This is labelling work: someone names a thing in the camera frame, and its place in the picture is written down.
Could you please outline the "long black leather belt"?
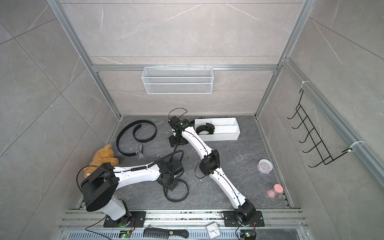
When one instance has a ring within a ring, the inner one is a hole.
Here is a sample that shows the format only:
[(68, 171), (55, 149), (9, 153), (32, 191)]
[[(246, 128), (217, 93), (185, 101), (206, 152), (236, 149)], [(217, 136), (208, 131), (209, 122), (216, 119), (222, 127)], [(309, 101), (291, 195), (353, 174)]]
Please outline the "long black leather belt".
[(210, 123), (206, 123), (205, 125), (198, 126), (196, 128), (196, 133), (198, 135), (203, 134), (203, 135), (213, 135), (215, 132), (215, 126)]

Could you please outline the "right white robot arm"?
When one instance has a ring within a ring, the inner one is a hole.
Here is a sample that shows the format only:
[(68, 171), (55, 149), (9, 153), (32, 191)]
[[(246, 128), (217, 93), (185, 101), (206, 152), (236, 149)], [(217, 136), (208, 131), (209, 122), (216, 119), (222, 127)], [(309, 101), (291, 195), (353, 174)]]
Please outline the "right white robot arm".
[(185, 140), (198, 153), (201, 162), (199, 168), (204, 176), (209, 176), (221, 188), (230, 200), (239, 221), (248, 225), (253, 221), (256, 213), (255, 206), (234, 186), (224, 173), (220, 165), (220, 154), (218, 150), (210, 148), (196, 133), (193, 125), (187, 120), (180, 120), (173, 116), (169, 118), (169, 124), (173, 129), (177, 140)]

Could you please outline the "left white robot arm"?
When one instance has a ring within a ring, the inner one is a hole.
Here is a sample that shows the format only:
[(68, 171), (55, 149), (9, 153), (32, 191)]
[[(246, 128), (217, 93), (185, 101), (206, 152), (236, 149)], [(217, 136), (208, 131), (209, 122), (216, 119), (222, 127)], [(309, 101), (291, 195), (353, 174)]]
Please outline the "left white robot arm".
[(172, 191), (179, 182), (176, 175), (183, 169), (179, 160), (158, 160), (134, 167), (113, 167), (111, 163), (104, 163), (80, 184), (86, 210), (101, 211), (113, 221), (129, 218), (128, 207), (115, 196), (116, 190), (141, 182), (157, 182)]

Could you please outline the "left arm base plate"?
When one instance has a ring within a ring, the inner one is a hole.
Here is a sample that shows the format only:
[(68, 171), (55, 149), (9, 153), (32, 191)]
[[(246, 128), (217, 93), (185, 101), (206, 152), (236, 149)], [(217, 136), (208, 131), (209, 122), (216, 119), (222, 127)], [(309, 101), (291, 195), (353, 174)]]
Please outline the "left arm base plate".
[(146, 220), (145, 211), (128, 212), (118, 220), (112, 220), (110, 216), (106, 215), (106, 220), (103, 224), (104, 228), (133, 228), (143, 227)]

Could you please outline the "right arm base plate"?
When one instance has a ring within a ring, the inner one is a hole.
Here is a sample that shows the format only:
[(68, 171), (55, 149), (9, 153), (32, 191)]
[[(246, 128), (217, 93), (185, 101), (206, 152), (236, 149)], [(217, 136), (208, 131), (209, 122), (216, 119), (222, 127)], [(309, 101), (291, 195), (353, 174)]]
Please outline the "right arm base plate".
[(242, 222), (240, 215), (235, 211), (223, 211), (221, 212), (222, 218), (225, 223), (225, 227), (239, 227), (240, 224), (244, 227), (248, 226), (256, 226), (256, 227), (264, 227), (264, 217), (261, 211), (256, 211), (256, 213), (252, 216), (249, 221)]

